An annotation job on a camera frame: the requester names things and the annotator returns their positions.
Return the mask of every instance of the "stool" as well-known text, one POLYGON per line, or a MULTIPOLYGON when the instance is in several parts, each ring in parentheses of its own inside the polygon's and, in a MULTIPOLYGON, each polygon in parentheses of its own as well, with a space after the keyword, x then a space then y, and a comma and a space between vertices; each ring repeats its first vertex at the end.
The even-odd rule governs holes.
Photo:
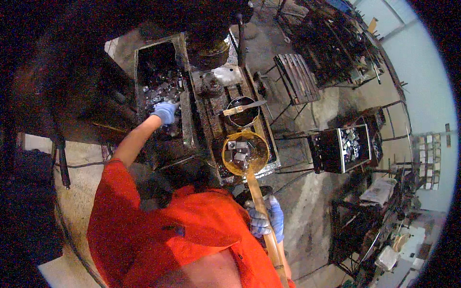
POLYGON ((302 110, 306 108, 307 104, 320 99, 319 89, 315 83, 314 76, 301 55, 279 54, 274 57, 274 63, 275 65, 267 70, 264 75, 272 69, 277 68, 280 77, 276 81, 282 79, 290 97, 290 103, 270 125, 274 124, 290 106, 304 105, 295 119, 293 119, 295 121, 302 110))

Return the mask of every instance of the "wooden handle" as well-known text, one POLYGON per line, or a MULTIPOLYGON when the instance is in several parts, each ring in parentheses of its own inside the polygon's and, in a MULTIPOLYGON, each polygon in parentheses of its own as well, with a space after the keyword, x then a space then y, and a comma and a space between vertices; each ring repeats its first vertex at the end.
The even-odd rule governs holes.
MULTIPOLYGON (((250 187, 251 197, 253 198, 256 210, 266 215, 267 219, 269 219, 269 216, 267 215, 266 206, 264 206, 264 200, 262 198, 258 180, 256 180, 256 177, 253 173, 253 169, 251 167, 245 173, 245 176, 248 181, 248 186, 250 187)), ((269 228, 272 230, 272 233, 270 233, 269 235, 264 235, 264 241, 266 242, 267 247, 267 254, 272 261, 272 265, 274 265, 275 271, 280 277, 282 286, 284 288, 289 288, 287 276, 285 274, 285 267, 282 260, 282 254, 277 244, 277 238, 275 237, 275 233, 272 227, 269 226, 269 228)))

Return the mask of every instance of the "metal spatula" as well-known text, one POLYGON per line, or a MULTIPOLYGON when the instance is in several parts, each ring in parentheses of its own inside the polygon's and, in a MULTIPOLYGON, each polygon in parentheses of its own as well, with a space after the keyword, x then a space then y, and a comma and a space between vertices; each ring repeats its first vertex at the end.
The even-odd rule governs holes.
POLYGON ((267 102, 266 100, 260 100, 260 101, 256 101, 256 102, 248 104, 248 105, 240 105, 240 106, 237 106, 237 107, 234 107, 234 108, 231 108, 231 109, 224 110, 223 114, 224 114, 224 116, 234 115, 234 114, 243 112, 243 111, 245 111, 245 110, 247 110, 249 108, 264 105, 266 102, 267 102))

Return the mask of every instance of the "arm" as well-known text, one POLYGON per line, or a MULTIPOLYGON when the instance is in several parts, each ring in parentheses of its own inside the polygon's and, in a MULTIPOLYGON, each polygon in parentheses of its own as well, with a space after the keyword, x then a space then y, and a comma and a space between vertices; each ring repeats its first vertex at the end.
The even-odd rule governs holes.
POLYGON ((120 159, 125 167, 129 167, 135 161, 147 139, 161 125, 162 121, 157 115, 147 118, 123 139, 113 155, 114 159, 120 159))
MULTIPOLYGON (((269 196, 269 202, 271 203, 271 208, 268 209, 269 219, 254 209, 254 202, 247 201, 245 206, 249 208, 248 213, 251 217, 251 234, 256 238, 261 238, 264 234, 269 234, 272 231, 268 228, 269 224, 274 230, 275 236, 277 238, 278 248, 281 252, 284 252, 284 213, 280 208, 280 204, 274 196, 269 196)), ((285 267, 285 274, 288 279, 291 279, 291 268, 288 265, 285 253, 282 254, 282 261, 285 267)))
POLYGON ((159 103, 155 112, 141 125, 132 130, 118 146, 114 153, 114 159, 120 159, 125 167, 129 167, 135 161, 151 134, 163 124, 174 122, 174 112, 177 106, 172 103, 159 103))

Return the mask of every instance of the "wooden slat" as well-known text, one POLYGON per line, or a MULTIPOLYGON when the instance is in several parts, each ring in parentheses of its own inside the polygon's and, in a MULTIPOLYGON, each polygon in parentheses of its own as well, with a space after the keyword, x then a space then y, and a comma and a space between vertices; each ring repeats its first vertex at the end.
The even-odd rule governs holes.
POLYGON ((293 65, 295 66, 296 70, 298 71, 298 74, 301 78, 301 82, 306 90, 306 97, 309 99, 309 101, 313 100, 312 97, 312 88, 309 86, 309 83, 307 82, 306 79, 306 73, 302 68, 302 64, 298 62, 296 59, 295 55, 293 54, 288 54, 288 56, 291 58, 291 62, 293 62, 293 65))
POLYGON ((298 95, 301 92, 299 91, 296 81, 293 81, 294 77, 293 77, 293 74, 291 73, 291 69, 288 66, 288 63, 286 63, 286 60, 284 59, 283 55, 279 54, 278 59, 280 59, 280 63, 281 63, 280 68, 282 68, 282 71, 286 75, 286 78, 288 82, 290 83, 290 86, 293 88, 293 92, 295 93, 294 97, 292 97, 291 100, 293 100, 293 102, 295 102, 296 104, 299 104, 298 95))
POLYGON ((300 104, 307 102, 306 98, 306 88, 304 88, 304 85, 301 82, 301 77, 298 74, 298 71, 296 71, 295 66, 293 65, 291 58, 288 54, 284 55, 285 61, 287 62, 288 66, 290 67, 291 74, 293 74, 293 81, 296 82, 296 84, 299 87, 299 94, 297 95, 298 100, 300 104))
POLYGON ((311 92, 312 101, 316 101, 318 99, 317 92, 316 92, 317 90, 316 90, 315 84, 312 83, 311 77, 309 75, 309 70, 306 70, 306 67, 304 66, 303 62, 301 61, 301 59, 300 59, 300 57, 302 57, 301 55, 297 54, 297 55, 294 55, 294 57, 297 60, 297 63, 299 64, 300 69, 304 73, 307 85, 309 86, 309 90, 311 92))
POLYGON ((299 59, 301 60, 301 62, 303 64, 304 68, 306 69, 307 75, 309 76, 309 79, 311 80, 311 83, 312 83, 312 85, 313 85, 313 87, 315 89, 316 100, 319 100, 319 98, 320 98, 319 88, 317 87, 317 84, 315 83, 313 75, 312 75, 311 71, 309 70, 309 67, 307 66, 306 61, 304 60, 302 55, 298 54, 298 56, 299 56, 299 59))

